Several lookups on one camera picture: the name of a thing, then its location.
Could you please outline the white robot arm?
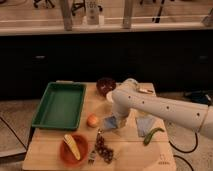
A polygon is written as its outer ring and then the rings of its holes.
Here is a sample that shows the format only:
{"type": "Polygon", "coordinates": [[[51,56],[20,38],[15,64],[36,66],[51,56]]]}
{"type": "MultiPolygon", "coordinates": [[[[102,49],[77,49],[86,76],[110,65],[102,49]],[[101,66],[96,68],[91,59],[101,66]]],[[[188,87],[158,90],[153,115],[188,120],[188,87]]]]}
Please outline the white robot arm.
{"type": "Polygon", "coordinates": [[[123,127],[131,109],[143,111],[213,139],[213,106],[141,93],[137,81],[127,79],[112,91],[112,114],[123,127]]]}

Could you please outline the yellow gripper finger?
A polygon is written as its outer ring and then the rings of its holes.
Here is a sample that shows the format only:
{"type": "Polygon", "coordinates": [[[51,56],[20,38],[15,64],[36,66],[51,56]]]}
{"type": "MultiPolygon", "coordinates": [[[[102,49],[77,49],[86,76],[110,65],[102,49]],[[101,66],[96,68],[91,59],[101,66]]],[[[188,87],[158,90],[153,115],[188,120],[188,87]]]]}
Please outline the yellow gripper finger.
{"type": "Polygon", "coordinates": [[[117,123],[117,128],[121,129],[126,125],[127,119],[126,118],[117,118],[116,123],[117,123]]]}

